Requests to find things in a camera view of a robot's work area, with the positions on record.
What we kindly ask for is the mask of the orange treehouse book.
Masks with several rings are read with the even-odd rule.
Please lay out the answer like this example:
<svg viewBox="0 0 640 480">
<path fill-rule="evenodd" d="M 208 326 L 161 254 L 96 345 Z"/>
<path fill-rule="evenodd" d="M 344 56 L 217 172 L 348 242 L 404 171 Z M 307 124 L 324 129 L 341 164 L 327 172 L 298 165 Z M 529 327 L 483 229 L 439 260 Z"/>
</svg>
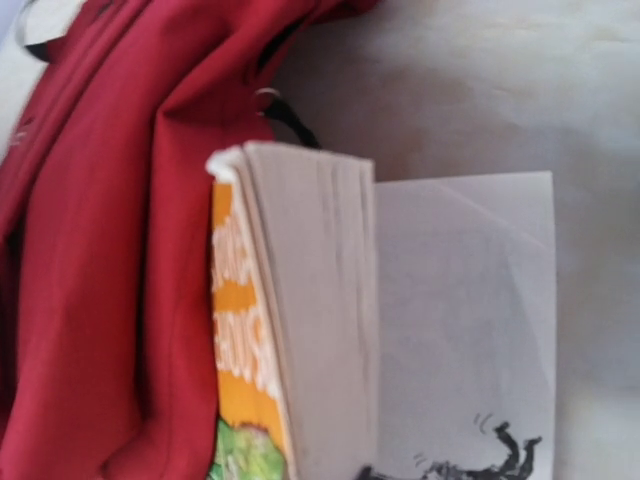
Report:
<svg viewBox="0 0 640 480">
<path fill-rule="evenodd" d="M 213 479 L 549 479 L 548 172 L 376 182 L 248 143 L 207 163 Z"/>
</svg>

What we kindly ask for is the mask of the red backpack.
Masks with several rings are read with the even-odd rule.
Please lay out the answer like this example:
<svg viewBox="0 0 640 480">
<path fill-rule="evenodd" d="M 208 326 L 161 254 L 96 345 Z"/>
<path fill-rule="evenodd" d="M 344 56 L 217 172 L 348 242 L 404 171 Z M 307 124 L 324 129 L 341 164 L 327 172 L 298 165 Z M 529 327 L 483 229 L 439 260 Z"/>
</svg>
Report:
<svg viewBox="0 0 640 480">
<path fill-rule="evenodd" d="M 210 189 L 295 37 L 369 1 L 87 1 L 1 166 L 1 475 L 202 479 Z"/>
</svg>

